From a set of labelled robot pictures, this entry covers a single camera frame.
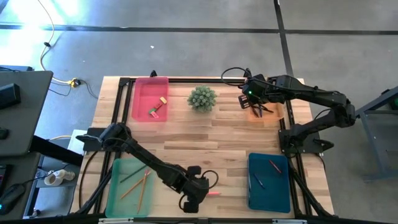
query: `green tray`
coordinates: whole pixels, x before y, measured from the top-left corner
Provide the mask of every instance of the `green tray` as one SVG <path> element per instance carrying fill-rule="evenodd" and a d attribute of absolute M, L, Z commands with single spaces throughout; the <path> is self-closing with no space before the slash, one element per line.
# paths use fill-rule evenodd
<path fill-rule="evenodd" d="M 145 170 L 150 169 L 149 167 L 146 167 L 125 180 L 123 183 L 120 183 L 120 181 L 141 168 L 143 165 L 144 164 L 138 159 L 116 159 L 113 162 L 111 186 L 109 188 L 108 202 L 106 204 L 105 211 L 105 215 L 108 218 L 148 216 L 152 205 L 152 193 L 156 176 L 156 173 L 153 170 L 146 179 L 144 196 L 142 197 L 139 213 L 137 213 L 137 208 L 139 197 L 141 195 L 142 182 L 124 198 L 120 199 L 124 193 L 144 177 Z"/>

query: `wooden tabletop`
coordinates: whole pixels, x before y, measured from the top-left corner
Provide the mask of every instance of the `wooden tabletop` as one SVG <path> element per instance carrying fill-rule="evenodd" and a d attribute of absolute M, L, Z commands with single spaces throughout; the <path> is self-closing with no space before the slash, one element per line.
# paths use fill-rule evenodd
<path fill-rule="evenodd" d="M 111 123 L 120 77 L 104 77 L 92 127 L 105 128 Z M 217 218 L 290 218 L 290 213 L 264 212 L 248 209 L 246 203 L 246 162 L 250 152 L 280 154 L 277 132 L 279 122 L 248 121 L 248 109 L 240 108 L 237 97 L 241 90 L 221 83 L 207 83 L 216 94 L 216 106 L 210 113 L 195 113 L 187 105 L 187 97 L 198 83 L 169 83 L 169 116 L 164 123 L 142 123 L 131 118 L 127 125 L 132 136 L 144 148 L 163 161 L 185 168 L 199 165 L 202 170 L 215 170 L 219 182 L 212 191 L 220 196 L 207 197 L 199 213 L 186 214 L 178 207 L 181 195 L 155 179 L 151 217 L 217 217 Z M 118 121 L 121 120 L 126 95 L 124 89 Z M 309 103 L 292 100 L 296 123 L 312 120 Z M 91 154 L 84 157 L 80 174 Z M 99 152 L 87 168 L 82 187 L 83 203 L 88 200 L 100 180 L 104 153 Z M 124 153 L 122 158 L 132 157 Z M 326 175 L 321 160 L 302 154 L 308 188 L 330 213 L 333 213 Z M 210 183 L 214 181 L 209 174 Z M 78 210 L 80 188 L 77 185 L 71 212 Z M 296 184 L 301 210 L 304 212 L 301 190 Z M 104 190 L 101 210 L 106 206 L 109 184 Z"/>

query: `gray floor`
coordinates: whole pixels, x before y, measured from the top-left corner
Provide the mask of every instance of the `gray floor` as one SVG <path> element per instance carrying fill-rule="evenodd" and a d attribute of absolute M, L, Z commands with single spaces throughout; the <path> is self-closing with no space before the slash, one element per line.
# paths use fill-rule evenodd
<path fill-rule="evenodd" d="M 42 1 L 56 24 L 277 28 L 271 0 Z M 280 6 L 287 29 L 398 29 L 394 0 L 280 0 Z M 48 18 L 35 1 L 10 0 L 0 22 L 48 24 Z M 0 64 L 40 69 L 42 42 L 49 35 L 34 26 L 0 30 Z M 153 69 L 169 76 L 218 76 L 233 66 L 268 75 L 285 73 L 278 34 L 56 32 L 55 36 L 57 43 L 46 55 L 45 66 L 58 78 L 88 81 L 96 94 L 105 75 L 149 75 Z M 288 35 L 287 42 L 295 77 L 339 90 L 357 108 L 398 84 L 395 35 Z M 62 86 L 51 89 L 67 91 Z M 95 106 L 84 86 L 68 97 L 49 93 L 36 134 L 50 138 L 86 129 Z M 321 109 L 312 106 L 314 114 Z M 336 214 L 397 223 L 398 179 L 370 184 L 361 179 L 377 171 L 361 122 L 347 129 L 331 128 L 321 137 L 335 143 L 325 153 L 325 162 Z"/>

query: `white cable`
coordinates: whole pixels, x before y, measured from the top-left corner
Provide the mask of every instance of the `white cable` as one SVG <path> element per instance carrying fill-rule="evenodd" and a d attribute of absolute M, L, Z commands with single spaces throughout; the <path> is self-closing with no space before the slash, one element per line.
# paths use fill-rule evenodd
<path fill-rule="evenodd" d="M 55 31 L 54 22 L 53 22 L 53 20 L 52 20 L 52 18 L 51 18 L 51 16 L 50 16 L 50 13 L 49 13 L 49 12 L 46 10 L 46 8 L 43 6 L 42 2 L 40 2 L 40 0 L 37 0 L 37 1 L 40 3 L 40 5 L 41 5 L 42 8 L 44 9 L 45 13 L 47 13 L 47 15 L 49 16 L 49 19 L 50 19 L 50 21 L 51 21 L 52 33 L 51 33 L 51 37 L 50 37 L 49 41 L 47 41 L 47 43 L 50 43 L 51 40 L 52 40 L 52 38 L 54 37 L 54 31 Z M 41 54 L 41 56 L 40 56 L 40 65 L 42 66 L 42 69 L 43 69 L 44 71 L 47 71 L 47 70 L 44 68 L 44 65 L 43 65 L 43 58 L 44 58 L 45 49 L 47 49 L 47 46 L 46 46 L 46 45 L 44 46 L 43 51 L 42 51 L 42 54 Z M 70 81 L 63 81 L 63 80 L 59 80 L 58 78 L 54 78 L 54 77 L 52 77 L 52 79 L 55 80 L 55 81 L 57 81 L 57 82 L 66 83 L 66 84 L 69 84 L 69 85 L 70 85 Z"/>
<path fill-rule="evenodd" d="M 50 138 L 50 140 L 56 140 L 56 139 L 60 139 L 60 138 L 72 138 L 72 136 L 57 136 L 54 138 Z"/>

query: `small potted plant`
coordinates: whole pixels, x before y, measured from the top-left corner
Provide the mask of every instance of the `small potted plant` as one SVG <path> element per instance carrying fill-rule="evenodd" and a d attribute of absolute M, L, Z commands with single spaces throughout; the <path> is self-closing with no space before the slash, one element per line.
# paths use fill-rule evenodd
<path fill-rule="evenodd" d="M 209 112 L 216 105 L 216 94 L 208 86 L 197 86 L 188 97 L 188 105 L 199 112 Z"/>

